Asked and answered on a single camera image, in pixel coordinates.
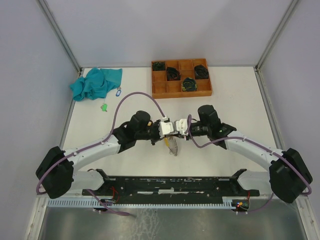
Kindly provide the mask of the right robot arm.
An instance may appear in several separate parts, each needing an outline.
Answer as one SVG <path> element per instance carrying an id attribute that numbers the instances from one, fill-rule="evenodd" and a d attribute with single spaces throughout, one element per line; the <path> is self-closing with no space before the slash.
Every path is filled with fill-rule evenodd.
<path id="1" fill-rule="evenodd" d="M 199 120 L 196 122 L 188 115 L 174 123 L 181 136 L 188 140 L 206 136 L 209 142 L 204 144 L 205 147 L 216 145 L 258 164 L 268 171 L 272 193 L 286 203 L 312 193 L 313 178 L 297 150 L 268 147 L 248 138 L 235 127 L 221 122 L 212 105 L 202 105 L 197 112 Z"/>

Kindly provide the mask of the metal keyring organizer yellow handle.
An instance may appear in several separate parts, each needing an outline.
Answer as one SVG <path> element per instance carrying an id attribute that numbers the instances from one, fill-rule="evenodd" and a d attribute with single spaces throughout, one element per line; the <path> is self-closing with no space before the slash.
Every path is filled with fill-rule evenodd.
<path id="1" fill-rule="evenodd" d="M 165 137 L 164 143 L 169 149 L 169 153 L 175 157 L 178 155 L 178 144 L 174 136 Z"/>

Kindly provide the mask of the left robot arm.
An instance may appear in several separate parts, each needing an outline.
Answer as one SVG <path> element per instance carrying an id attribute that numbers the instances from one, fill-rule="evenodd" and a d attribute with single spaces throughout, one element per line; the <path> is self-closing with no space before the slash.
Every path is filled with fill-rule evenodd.
<path id="1" fill-rule="evenodd" d="M 103 157 L 126 151 L 139 140 L 151 141 L 154 145 L 162 138 L 160 123 L 160 120 L 151 121 L 150 115 L 140 110 L 104 138 L 69 150 L 52 147 L 35 172 L 44 193 L 51 199 L 77 189 L 95 190 L 99 195 L 106 195 L 111 189 L 106 174 L 102 170 L 88 174 L 81 168 Z"/>

